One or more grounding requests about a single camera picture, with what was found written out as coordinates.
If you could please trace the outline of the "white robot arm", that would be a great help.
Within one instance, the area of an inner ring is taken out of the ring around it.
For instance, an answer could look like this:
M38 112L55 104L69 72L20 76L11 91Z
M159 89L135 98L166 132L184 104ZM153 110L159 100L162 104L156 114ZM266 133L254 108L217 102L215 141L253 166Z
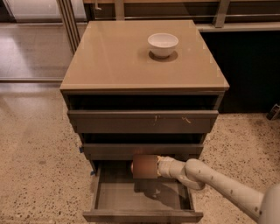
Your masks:
M257 224L280 224L280 184L261 193L194 158L182 162L172 157L159 157L157 173L193 190L199 191L209 185Z

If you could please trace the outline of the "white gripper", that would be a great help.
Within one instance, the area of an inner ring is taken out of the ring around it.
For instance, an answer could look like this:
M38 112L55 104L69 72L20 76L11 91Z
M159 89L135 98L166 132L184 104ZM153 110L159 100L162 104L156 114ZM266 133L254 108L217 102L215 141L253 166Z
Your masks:
M164 178L179 179L186 176L185 162L173 157L157 157L157 174Z

